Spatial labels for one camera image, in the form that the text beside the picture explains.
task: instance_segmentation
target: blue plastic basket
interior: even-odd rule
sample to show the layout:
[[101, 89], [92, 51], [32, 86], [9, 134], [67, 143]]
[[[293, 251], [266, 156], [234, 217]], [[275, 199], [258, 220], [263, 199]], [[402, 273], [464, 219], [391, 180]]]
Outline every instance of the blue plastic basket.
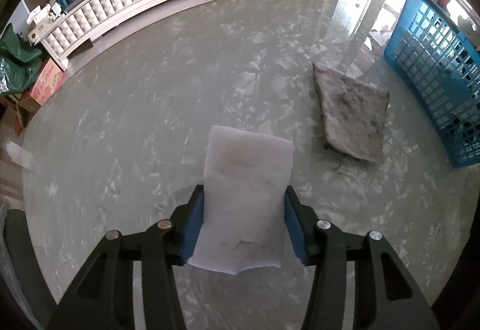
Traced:
[[480, 162], [480, 56], [432, 0], [406, 0], [384, 56], [437, 129], [454, 168]]

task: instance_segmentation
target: round table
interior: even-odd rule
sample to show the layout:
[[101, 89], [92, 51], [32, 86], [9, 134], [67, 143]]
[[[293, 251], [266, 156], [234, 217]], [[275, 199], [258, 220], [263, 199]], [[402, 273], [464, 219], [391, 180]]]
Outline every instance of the round table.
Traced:
[[[451, 168], [404, 82], [364, 44], [384, 1], [217, 0], [132, 34], [69, 79], [25, 134], [28, 226], [55, 299], [108, 230], [143, 231], [189, 199], [210, 128], [224, 125], [292, 140], [300, 200], [344, 231], [381, 231], [433, 302], [468, 238], [480, 178]], [[325, 150], [312, 62], [390, 91], [382, 165]], [[189, 329], [299, 329], [313, 273], [287, 237], [281, 268], [175, 269]], [[353, 288], [349, 267], [345, 326]], [[138, 273], [134, 295], [142, 329]]]

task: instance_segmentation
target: blue gripper pad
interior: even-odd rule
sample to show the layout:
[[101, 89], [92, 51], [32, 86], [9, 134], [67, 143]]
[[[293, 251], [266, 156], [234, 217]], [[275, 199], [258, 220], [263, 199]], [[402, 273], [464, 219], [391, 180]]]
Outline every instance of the blue gripper pad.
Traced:
[[285, 191], [285, 224], [295, 255], [303, 265], [310, 266], [311, 258], [317, 256], [321, 248], [315, 238], [314, 227], [318, 222], [315, 211], [300, 203], [295, 191], [288, 186]]
[[178, 242], [174, 264], [185, 265], [194, 253], [203, 224], [203, 185], [196, 186], [187, 204], [175, 208], [170, 220], [177, 237], [175, 242]]

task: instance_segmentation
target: white cloth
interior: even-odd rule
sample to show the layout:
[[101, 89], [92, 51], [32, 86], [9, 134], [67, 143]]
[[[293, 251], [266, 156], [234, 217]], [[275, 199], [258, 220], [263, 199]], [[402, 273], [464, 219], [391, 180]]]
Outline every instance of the white cloth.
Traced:
[[293, 150], [291, 141], [276, 136], [212, 127], [203, 225], [191, 265], [230, 274], [280, 267]]

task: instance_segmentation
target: marbled table surface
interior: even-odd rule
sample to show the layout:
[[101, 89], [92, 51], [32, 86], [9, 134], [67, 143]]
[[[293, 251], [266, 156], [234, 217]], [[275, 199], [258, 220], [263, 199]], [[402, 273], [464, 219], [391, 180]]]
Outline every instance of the marbled table surface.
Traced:
[[[143, 231], [189, 199], [210, 128], [225, 125], [292, 140], [301, 201], [345, 231], [383, 232], [433, 302], [468, 238], [479, 171], [451, 168], [413, 95], [364, 46], [384, 0], [357, 1], [206, 3], [132, 34], [70, 78], [25, 134], [28, 224], [55, 299], [106, 231]], [[382, 165], [324, 149], [312, 61], [390, 91]], [[281, 268], [175, 274], [189, 329], [278, 330], [301, 327], [314, 269], [286, 237]], [[349, 267], [346, 328], [353, 288]]]

